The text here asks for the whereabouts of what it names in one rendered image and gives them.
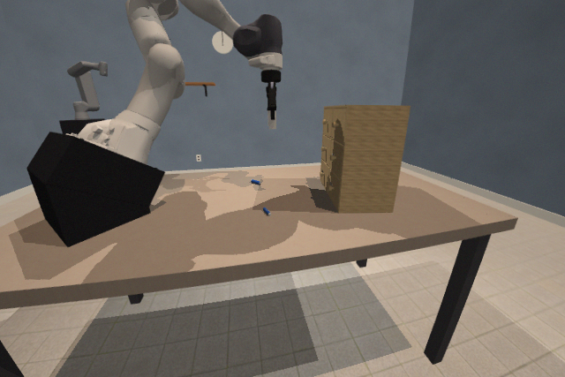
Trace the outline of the small wooden chest of drawers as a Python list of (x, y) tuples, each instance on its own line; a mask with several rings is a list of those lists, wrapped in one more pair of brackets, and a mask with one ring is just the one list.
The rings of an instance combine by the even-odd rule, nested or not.
[[(347, 108), (340, 108), (347, 106)], [(337, 105), (347, 109), (338, 214), (393, 213), (411, 106)]]

